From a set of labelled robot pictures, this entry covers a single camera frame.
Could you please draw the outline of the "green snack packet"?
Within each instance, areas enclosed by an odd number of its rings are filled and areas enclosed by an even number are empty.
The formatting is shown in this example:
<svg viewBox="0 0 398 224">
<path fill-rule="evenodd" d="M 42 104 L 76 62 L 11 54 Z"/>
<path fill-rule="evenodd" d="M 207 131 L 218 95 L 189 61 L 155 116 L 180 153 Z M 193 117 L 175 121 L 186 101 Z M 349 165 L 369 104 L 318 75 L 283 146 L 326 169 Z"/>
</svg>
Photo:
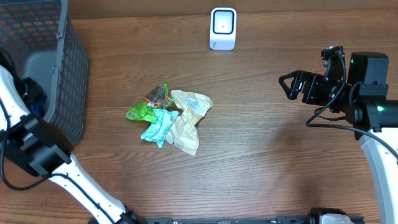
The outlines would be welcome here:
<svg viewBox="0 0 398 224">
<path fill-rule="evenodd" d="M 166 83 L 157 85 L 150 93 L 146 94 L 125 115 L 131 121 L 147 121 L 155 123 L 157 117 L 155 109 L 167 109 L 174 100 L 169 96 L 169 87 Z"/>
</svg>

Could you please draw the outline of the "teal white snack packet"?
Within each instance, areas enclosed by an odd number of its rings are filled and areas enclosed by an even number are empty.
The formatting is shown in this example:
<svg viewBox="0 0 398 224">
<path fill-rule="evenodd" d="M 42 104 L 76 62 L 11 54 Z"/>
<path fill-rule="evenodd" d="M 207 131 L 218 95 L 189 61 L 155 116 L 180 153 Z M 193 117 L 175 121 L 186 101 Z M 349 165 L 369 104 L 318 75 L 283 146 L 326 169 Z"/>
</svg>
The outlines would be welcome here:
<svg viewBox="0 0 398 224">
<path fill-rule="evenodd" d="M 162 148 L 165 138 L 176 121 L 179 112 L 154 109 L 154 113 L 157 121 L 152 123 L 146 129 L 146 131 L 141 135 L 141 139 L 148 142 L 155 142 L 159 148 Z"/>
</svg>

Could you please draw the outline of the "beige wrapper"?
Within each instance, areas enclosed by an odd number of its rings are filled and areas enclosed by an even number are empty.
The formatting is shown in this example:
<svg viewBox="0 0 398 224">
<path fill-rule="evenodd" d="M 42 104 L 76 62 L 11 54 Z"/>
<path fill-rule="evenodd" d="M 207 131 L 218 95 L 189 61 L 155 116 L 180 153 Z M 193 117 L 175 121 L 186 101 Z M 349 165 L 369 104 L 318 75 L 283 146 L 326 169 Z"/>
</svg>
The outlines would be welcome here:
<svg viewBox="0 0 398 224">
<path fill-rule="evenodd" d="M 194 156 L 200 143 L 196 125 L 213 107 L 213 101 L 206 95 L 182 90 L 172 90 L 171 95 L 182 114 L 177 116 L 165 140 Z"/>
</svg>

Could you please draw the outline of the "blue snack packet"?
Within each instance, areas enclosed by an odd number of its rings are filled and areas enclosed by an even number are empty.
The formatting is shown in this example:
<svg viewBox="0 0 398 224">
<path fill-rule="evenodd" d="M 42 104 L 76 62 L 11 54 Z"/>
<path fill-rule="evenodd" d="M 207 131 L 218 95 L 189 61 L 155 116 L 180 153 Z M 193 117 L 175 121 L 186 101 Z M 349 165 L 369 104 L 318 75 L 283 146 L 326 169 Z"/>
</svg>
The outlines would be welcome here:
<svg viewBox="0 0 398 224">
<path fill-rule="evenodd" d="M 45 110 L 44 110 L 44 103 L 46 101 L 46 97 L 40 97 L 36 98 L 28 107 L 29 111 L 40 117 L 43 118 L 45 115 Z"/>
</svg>

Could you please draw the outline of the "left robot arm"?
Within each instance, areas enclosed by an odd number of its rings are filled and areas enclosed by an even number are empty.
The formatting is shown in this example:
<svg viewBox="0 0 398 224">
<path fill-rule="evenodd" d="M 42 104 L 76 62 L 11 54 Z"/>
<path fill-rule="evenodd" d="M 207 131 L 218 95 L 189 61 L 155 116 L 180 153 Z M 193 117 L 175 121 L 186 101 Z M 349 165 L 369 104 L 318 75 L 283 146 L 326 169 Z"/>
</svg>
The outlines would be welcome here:
<svg viewBox="0 0 398 224">
<path fill-rule="evenodd" d="M 9 159 L 41 178 L 26 187 L 17 187 L 2 171 L 2 181 L 10 189 L 23 191 L 49 180 L 80 202 L 93 215 L 93 223 L 144 223 L 82 168 L 68 139 L 42 119 L 46 98 L 37 82 L 19 77 L 11 56 L 1 49 L 1 159 Z"/>
</svg>

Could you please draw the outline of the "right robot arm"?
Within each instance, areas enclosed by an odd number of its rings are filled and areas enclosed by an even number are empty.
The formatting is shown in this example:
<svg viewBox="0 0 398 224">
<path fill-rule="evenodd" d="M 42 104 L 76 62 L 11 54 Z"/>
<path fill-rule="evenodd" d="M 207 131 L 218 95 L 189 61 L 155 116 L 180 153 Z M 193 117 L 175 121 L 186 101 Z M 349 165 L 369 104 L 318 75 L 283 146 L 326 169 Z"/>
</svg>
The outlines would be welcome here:
<svg viewBox="0 0 398 224">
<path fill-rule="evenodd" d="M 389 58 L 379 52 L 354 52 L 349 62 L 341 46 L 321 51 L 323 75 L 296 70 L 282 75 L 279 84 L 287 98 L 316 105 L 305 123 L 313 128 L 354 132 L 371 170 L 381 223 L 397 223 L 397 101 L 388 100 Z M 327 123 L 314 123 L 329 109 L 341 113 Z"/>
</svg>

